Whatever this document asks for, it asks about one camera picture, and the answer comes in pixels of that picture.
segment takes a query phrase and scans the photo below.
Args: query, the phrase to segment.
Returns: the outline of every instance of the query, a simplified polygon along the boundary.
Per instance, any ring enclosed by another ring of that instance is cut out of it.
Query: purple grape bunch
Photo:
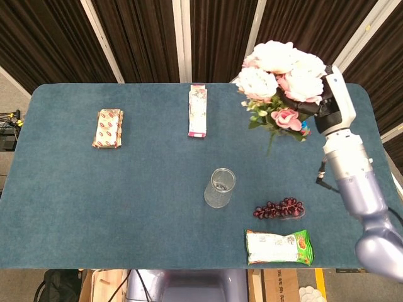
[[[254,209],[253,216],[263,218],[291,218],[301,217],[305,213],[304,204],[294,197],[286,197],[279,203],[267,202],[265,206],[258,206]]]

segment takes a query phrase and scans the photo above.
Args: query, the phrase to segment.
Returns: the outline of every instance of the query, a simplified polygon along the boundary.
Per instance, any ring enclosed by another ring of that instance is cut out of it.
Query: blue tablecloth
[[[244,96],[208,84],[207,137],[189,138],[189,84],[49,84],[33,94],[0,200],[0,267],[247,268],[245,229],[307,229],[315,267],[358,267],[361,225],[338,194],[315,184],[325,138],[298,143],[248,130]],[[367,93],[348,85],[360,134],[386,200],[399,208]],[[91,146],[97,111],[124,110],[122,146]],[[228,206],[203,191],[218,167],[234,171]],[[327,181],[334,185],[328,168]],[[294,196],[300,220],[258,220],[255,206]],[[305,267],[264,264],[257,267]]]

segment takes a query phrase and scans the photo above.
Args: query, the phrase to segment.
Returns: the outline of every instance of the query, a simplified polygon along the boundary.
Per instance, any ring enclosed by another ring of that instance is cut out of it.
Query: silver robot arm segment
[[[324,153],[344,206],[363,225],[356,256],[368,271],[403,282],[403,238],[390,222],[372,160],[360,136],[349,130],[356,113],[343,76],[335,66],[329,66],[326,72],[324,100],[315,122],[326,136]]]

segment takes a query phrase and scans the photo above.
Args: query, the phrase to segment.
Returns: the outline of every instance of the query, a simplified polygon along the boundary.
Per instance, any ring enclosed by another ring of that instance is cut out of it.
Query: black bag
[[[45,272],[33,302],[78,302],[80,291],[81,272],[77,269],[50,269]]]

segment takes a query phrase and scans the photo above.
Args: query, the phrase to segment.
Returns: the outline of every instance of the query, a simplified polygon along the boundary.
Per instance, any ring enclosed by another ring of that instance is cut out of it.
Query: green snack package
[[[300,262],[310,266],[314,251],[307,230],[281,236],[246,230],[247,263]]]

